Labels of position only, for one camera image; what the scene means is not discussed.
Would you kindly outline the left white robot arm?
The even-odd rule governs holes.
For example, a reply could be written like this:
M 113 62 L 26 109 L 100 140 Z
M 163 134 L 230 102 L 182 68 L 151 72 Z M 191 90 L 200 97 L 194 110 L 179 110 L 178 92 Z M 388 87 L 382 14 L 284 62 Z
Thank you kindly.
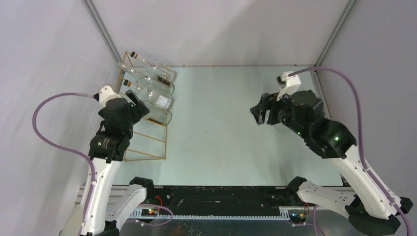
M 99 130 L 90 141 L 88 157 L 94 169 L 89 172 L 90 186 L 84 197 L 83 222 L 80 236 L 118 236 L 122 225 L 140 204 L 155 200 L 151 179 L 135 177 L 128 190 L 114 208 L 107 212 L 107 204 L 116 173 L 133 137 L 133 126 L 149 113 L 143 101 L 128 90 L 127 97 L 100 91 L 96 96 L 103 108 Z

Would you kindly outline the long clear glass bottle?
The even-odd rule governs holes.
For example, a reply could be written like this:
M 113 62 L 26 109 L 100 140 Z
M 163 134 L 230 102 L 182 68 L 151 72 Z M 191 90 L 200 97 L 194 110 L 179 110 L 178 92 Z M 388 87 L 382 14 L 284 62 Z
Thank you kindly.
M 149 109 L 149 113 L 144 116 L 144 119 L 150 120 L 161 125 L 168 125 L 171 122 L 171 111 L 160 108 L 145 100 L 142 100 L 142 102 Z

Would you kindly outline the clear bottle white label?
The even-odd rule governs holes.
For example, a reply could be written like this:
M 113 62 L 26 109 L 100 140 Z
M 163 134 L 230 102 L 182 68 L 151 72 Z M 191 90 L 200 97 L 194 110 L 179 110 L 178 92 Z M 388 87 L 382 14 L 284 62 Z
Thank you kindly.
M 129 90 L 132 90 L 139 99 L 145 100 L 162 109 L 171 110 L 174 105 L 175 100 L 171 95 L 152 85 L 135 84 L 126 79 L 124 79 L 123 85 L 128 87 Z

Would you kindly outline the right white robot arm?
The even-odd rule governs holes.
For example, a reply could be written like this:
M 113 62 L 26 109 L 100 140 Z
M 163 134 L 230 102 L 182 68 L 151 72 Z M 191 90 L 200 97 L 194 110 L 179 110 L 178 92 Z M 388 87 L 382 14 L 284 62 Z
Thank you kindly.
M 347 218 L 367 236 L 396 233 L 401 224 L 398 216 L 410 211 L 412 201 L 388 190 L 368 162 L 360 158 L 355 137 L 342 123 L 325 117 L 323 102 L 312 91 L 282 98 L 265 93 L 250 113 L 258 124 L 282 124 L 291 129 L 311 151 L 333 165 L 353 189 L 352 194 L 345 194 L 295 177 L 286 186 L 288 203 L 325 207 Z

